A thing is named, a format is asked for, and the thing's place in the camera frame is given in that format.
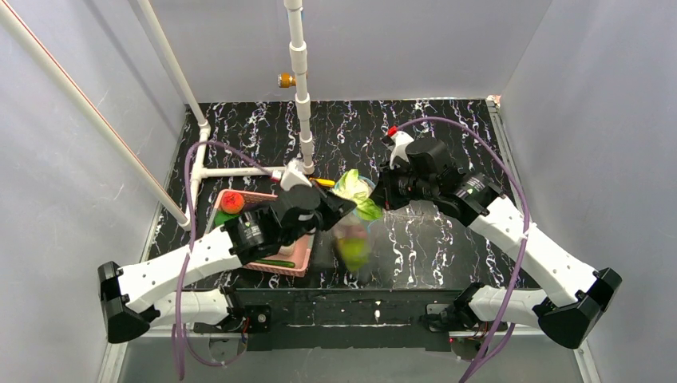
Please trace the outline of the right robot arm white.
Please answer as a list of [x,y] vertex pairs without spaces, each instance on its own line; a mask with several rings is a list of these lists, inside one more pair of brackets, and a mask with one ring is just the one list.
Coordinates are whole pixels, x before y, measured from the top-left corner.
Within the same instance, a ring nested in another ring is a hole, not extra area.
[[513,291],[501,320],[538,328],[565,348],[579,347],[607,311],[622,283],[620,275],[581,262],[535,224],[525,231],[524,216],[512,200],[486,175],[459,169],[441,140],[392,132],[382,142],[390,158],[379,167],[371,199],[387,211],[430,201],[511,259],[517,259],[525,241],[521,268],[539,286]]

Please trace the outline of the green pear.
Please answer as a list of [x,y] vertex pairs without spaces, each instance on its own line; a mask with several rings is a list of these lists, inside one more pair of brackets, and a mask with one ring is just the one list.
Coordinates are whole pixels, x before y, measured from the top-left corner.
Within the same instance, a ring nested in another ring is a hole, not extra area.
[[367,239],[337,239],[336,248],[338,255],[350,272],[359,270],[369,262],[370,245]]

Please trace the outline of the clear zip top bag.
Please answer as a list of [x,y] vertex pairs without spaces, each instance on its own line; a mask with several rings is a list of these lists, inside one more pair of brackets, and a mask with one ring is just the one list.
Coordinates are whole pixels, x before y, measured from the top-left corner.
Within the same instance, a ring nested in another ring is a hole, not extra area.
[[354,214],[354,212],[351,212],[349,215],[341,219],[332,229],[332,235],[334,237],[334,243],[335,243],[335,249],[336,248],[336,240],[337,239],[342,239],[342,238],[364,238],[367,239],[367,242],[370,245],[370,252],[371,252],[371,245],[373,240],[370,239],[370,225],[374,223],[375,221],[364,221],[361,220],[358,216]]

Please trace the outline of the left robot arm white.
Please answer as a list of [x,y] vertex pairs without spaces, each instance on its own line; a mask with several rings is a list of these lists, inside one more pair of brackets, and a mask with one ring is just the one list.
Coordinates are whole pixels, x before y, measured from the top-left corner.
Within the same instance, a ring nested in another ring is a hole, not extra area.
[[232,314],[246,317],[248,309],[220,290],[184,287],[277,255],[305,235],[328,231],[356,206],[331,191],[297,185],[245,208],[191,245],[143,263],[101,264],[98,295],[108,343],[130,342],[170,322],[222,326]]

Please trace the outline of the white green cabbage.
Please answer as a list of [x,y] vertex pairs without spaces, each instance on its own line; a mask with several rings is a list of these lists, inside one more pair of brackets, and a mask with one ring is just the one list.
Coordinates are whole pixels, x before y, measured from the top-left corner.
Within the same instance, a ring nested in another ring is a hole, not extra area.
[[364,221],[375,221],[382,218],[383,210],[372,199],[375,186],[371,180],[361,176],[357,169],[343,173],[331,191],[356,204],[354,214]]

